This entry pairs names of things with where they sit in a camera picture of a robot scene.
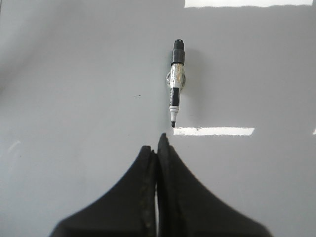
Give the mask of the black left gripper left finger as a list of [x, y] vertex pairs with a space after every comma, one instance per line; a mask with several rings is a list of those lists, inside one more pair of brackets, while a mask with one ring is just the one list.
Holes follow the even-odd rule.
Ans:
[[52, 237], [155, 237], [157, 156], [143, 146], [102, 197], [57, 224]]

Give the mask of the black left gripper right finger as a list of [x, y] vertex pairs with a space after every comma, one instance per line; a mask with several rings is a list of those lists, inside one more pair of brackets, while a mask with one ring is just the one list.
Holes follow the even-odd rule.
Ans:
[[166, 134], [158, 142], [160, 237], [269, 237], [262, 224], [210, 192], [186, 167]]

